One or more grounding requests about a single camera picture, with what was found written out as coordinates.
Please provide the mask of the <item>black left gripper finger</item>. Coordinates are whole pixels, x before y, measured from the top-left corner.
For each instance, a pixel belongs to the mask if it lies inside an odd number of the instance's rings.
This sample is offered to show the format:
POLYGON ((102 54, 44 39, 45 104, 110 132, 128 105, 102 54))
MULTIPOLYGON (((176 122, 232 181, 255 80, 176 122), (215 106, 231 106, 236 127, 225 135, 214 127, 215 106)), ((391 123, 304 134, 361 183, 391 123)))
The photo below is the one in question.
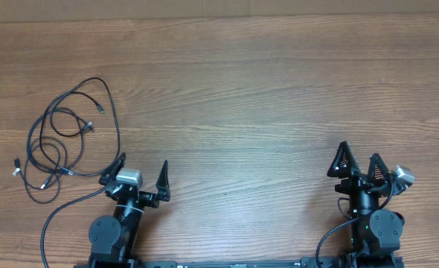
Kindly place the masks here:
POLYGON ((126 154, 122 153, 119 157, 100 175, 99 183, 107 185, 111 180, 116 180, 116 176, 121 168, 124 167, 126 154))
POLYGON ((168 180, 168 160, 164 161, 161 172, 156 182, 157 198, 164 202, 170 201, 170 186, 168 180))

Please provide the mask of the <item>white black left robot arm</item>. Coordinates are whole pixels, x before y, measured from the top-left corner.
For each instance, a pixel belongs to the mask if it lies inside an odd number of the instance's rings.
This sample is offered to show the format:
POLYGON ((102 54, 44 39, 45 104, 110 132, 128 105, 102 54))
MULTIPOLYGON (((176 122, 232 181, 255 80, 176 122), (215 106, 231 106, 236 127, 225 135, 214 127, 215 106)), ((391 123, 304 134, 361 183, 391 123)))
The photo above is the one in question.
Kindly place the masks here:
POLYGON ((107 197, 116 201, 112 215, 95 219, 89 227, 91 253, 88 267, 141 267, 133 254, 144 209, 158 208, 170 200, 168 162, 165 161, 156 181, 155 193, 142 191, 140 170, 125 166, 122 153, 101 175, 99 183, 105 187, 107 197))

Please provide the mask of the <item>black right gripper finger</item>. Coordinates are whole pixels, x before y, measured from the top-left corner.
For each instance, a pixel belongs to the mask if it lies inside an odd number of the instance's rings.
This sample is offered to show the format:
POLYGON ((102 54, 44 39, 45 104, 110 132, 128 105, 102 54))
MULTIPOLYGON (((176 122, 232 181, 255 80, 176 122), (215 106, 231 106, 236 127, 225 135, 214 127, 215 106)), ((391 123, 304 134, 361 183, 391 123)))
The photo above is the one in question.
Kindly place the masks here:
POLYGON ((339 179, 355 176, 360 173, 359 165, 352 154, 347 141, 342 141, 336 151, 336 156, 327 171, 328 177, 339 179))
POLYGON ((387 181, 389 179, 389 169, 378 153, 370 156, 367 178, 369 182, 387 181))

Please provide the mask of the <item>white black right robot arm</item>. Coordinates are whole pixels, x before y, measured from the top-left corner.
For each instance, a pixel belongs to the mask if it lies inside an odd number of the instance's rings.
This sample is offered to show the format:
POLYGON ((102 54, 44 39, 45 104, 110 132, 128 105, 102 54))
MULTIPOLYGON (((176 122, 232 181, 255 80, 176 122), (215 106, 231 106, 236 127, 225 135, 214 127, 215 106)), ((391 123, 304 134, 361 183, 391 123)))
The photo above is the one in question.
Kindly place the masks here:
POLYGON ((406 189, 397 172, 389 170, 377 153, 370 156, 368 172, 361 172, 350 145, 343 141, 327 175, 340 179, 335 191, 347 196, 350 216, 320 242, 349 226, 352 246, 351 250, 341 251, 331 266, 403 267, 403 261, 395 258, 394 252, 400 248, 405 220, 401 214, 385 208, 394 195, 406 189))

